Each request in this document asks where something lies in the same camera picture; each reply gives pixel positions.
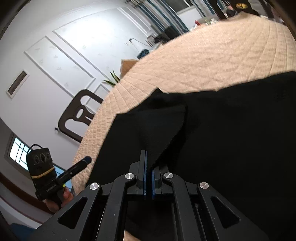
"yellow band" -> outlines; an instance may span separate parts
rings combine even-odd
[[[55,169],[55,168],[53,167],[53,168],[47,170],[46,172],[44,172],[44,173],[42,173],[42,174],[40,174],[40,175],[38,175],[38,176],[31,176],[31,178],[32,178],[32,179],[41,178],[41,177],[45,176],[46,174],[50,173],[50,172],[51,172],[52,170],[54,170],[54,169]]]

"hand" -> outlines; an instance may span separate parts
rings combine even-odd
[[[70,193],[67,187],[64,188],[63,197],[64,197],[64,200],[62,202],[61,207],[64,207],[67,203],[69,203],[73,199],[73,194]],[[53,213],[56,213],[59,210],[59,206],[52,200],[45,199],[44,203],[46,204],[48,209]]]

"beige tablecloth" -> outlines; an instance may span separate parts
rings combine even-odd
[[[96,113],[74,159],[93,158],[72,179],[76,193],[84,189],[116,114],[138,105],[156,87],[166,93],[218,90],[292,70],[296,42],[288,28],[244,12],[161,46],[132,67]]]

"wall vent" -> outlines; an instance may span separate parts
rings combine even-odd
[[[24,70],[22,70],[22,72],[18,75],[18,77],[6,91],[10,98],[13,98],[15,96],[19,88],[22,86],[22,84],[26,81],[28,77],[29,75]]]

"window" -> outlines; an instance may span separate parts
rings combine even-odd
[[[193,4],[190,0],[165,0],[168,5],[175,11],[179,12],[185,8],[191,7]]]
[[[13,135],[7,156],[17,164],[19,164],[21,167],[23,167],[26,172],[28,173],[28,166],[27,166],[27,160],[26,155],[28,153],[29,147],[23,143],[19,138],[16,137],[16,135]],[[57,176],[62,174],[65,170],[61,167],[54,164]],[[66,182],[66,187],[71,190],[72,184],[71,180]]]

